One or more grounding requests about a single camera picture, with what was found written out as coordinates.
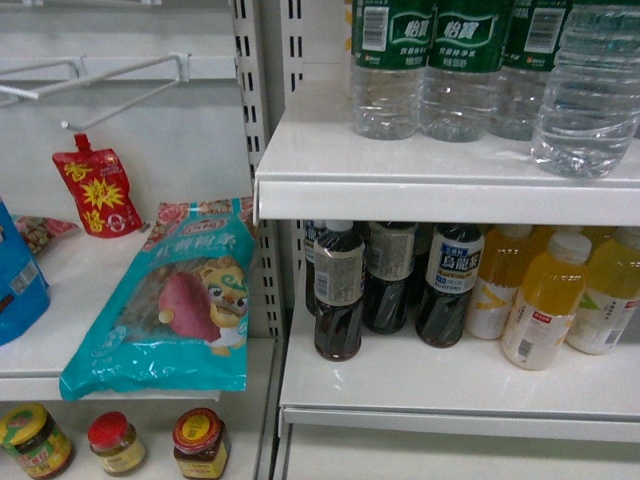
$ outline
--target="jar lid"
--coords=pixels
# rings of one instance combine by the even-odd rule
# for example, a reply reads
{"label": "jar lid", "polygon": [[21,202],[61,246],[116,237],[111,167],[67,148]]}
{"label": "jar lid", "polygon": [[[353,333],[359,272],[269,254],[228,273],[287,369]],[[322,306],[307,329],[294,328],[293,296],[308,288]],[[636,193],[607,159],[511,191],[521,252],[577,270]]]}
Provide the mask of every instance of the jar lid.
{"label": "jar lid", "polygon": [[14,408],[0,420],[0,440],[15,447],[35,437],[47,421],[47,411],[39,403]]}
{"label": "jar lid", "polygon": [[87,438],[97,450],[110,450],[122,442],[129,422],[120,412],[108,412],[99,416],[89,427]]}
{"label": "jar lid", "polygon": [[182,415],[173,429],[173,443],[186,454],[209,448],[220,435],[221,422],[209,408],[194,408]]}

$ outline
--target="red jar lid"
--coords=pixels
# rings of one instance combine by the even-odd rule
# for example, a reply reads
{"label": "red jar lid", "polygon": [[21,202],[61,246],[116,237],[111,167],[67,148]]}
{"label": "red jar lid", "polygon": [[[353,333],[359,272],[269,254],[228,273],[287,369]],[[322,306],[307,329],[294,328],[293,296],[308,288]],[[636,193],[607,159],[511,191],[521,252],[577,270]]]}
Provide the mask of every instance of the red jar lid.
{"label": "red jar lid", "polygon": [[122,442],[128,428],[127,417],[120,412],[109,412],[91,424],[87,437],[96,450],[110,450]]}
{"label": "red jar lid", "polygon": [[221,422],[209,408],[194,408],[182,415],[173,429],[173,443],[186,454],[209,448],[220,435]]}

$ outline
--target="clear plastic bottle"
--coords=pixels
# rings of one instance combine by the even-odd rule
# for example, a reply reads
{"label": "clear plastic bottle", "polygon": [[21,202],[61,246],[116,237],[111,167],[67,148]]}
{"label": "clear plastic bottle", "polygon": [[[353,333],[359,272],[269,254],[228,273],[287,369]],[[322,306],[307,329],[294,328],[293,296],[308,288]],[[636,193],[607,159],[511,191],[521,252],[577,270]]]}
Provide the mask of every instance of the clear plastic bottle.
{"label": "clear plastic bottle", "polygon": [[372,332],[395,333],[407,321],[417,225],[371,222],[369,227],[362,321]]}
{"label": "clear plastic bottle", "polygon": [[556,175],[605,176],[627,152],[638,114],[640,4],[575,0],[535,123],[535,162]]}
{"label": "clear plastic bottle", "polygon": [[358,0],[352,112],[356,133],[399,140],[416,131],[434,0]]}
{"label": "clear plastic bottle", "polygon": [[531,225],[498,225],[486,237],[465,328],[484,340],[499,338],[531,261]]}
{"label": "clear plastic bottle", "polygon": [[446,142],[484,135],[496,108],[513,0],[438,0],[436,31],[425,71],[420,128]]}
{"label": "clear plastic bottle", "polygon": [[324,358],[340,361],[360,349],[365,246],[352,221],[327,220],[326,226],[315,242],[314,344]]}
{"label": "clear plastic bottle", "polygon": [[516,0],[489,132],[530,141],[571,0]]}
{"label": "clear plastic bottle", "polygon": [[640,305],[640,228],[619,228],[589,261],[587,291],[567,335],[572,347],[609,352]]}
{"label": "clear plastic bottle", "polygon": [[587,286],[590,251],[587,237],[557,232],[533,259],[502,336],[502,350],[514,365],[543,370],[553,362]]}
{"label": "clear plastic bottle", "polygon": [[433,347],[458,343],[464,312],[478,275],[484,236],[474,224],[442,223],[433,229],[418,336]]}
{"label": "clear plastic bottle", "polygon": [[304,221],[304,263],[305,263],[305,303],[311,315],[316,314],[316,296],[313,291],[315,281],[315,253],[314,244],[326,230],[324,220]]}

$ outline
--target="green bottle label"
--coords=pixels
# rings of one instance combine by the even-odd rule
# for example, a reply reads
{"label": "green bottle label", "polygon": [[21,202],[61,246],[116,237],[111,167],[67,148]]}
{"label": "green bottle label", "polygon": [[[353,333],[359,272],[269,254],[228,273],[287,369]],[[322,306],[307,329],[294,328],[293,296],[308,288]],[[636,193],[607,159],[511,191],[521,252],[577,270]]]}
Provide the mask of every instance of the green bottle label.
{"label": "green bottle label", "polygon": [[354,21],[359,67],[411,70],[427,64],[433,36],[433,1],[359,0]]}
{"label": "green bottle label", "polygon": [[512,5],[513,0],[439,2],[429,66],[470,73],[499,70]]}
{"label": "green bottle label", "polygon": [[571,3],[570,0],[516,0],[504,65],[550,72]]}

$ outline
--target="barcode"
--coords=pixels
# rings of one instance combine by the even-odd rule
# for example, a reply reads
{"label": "barcode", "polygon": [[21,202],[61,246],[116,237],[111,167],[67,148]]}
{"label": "barcode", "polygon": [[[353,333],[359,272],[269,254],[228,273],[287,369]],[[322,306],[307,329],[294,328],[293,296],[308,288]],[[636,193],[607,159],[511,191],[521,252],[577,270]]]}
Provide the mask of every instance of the barcode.
{"label": "barcode", "polygon": [[531,18],[524,51],[553,53],[560,35],[564,13],[562,8],[536,8]]}
{"label": "barcode", "polygon": [[329,297],[329,275],[316,270],[315,291],[318,297]]}
{"label": "barcode", "polygon": [[380,270],[381,260],[382,260],[382,249],[372,248],[369,250],[369,262],[371,263],[371,265],[369,266],[369,270],[374,270],[374,271]]}
{"label": "barcode", "polygon": [[362,49],[384,52],[387,48],[387,7],[365,7],[362,24]]}
{"label": "barcode", "polygon": [[518,347],[518,356],[525,359],[528,358],[532,348],[533,343],[522,340],[522,342],[520,342],[520,346]]}
{"label": "barcode", "polygon": [[11,289],[16,292],[17,295],[22,295],[27,287],[31,285],[31,282],[36,278],[37,274],[38,269],[34,263],[27,263],[22,271],[11,281]]}
{"label": "barcode", "polygon": [[612,330],[607,337],[607,340],[604,342],[605,345],[611,345],[612,343],[616,343],[618,336],[622,333],[621,330]]}

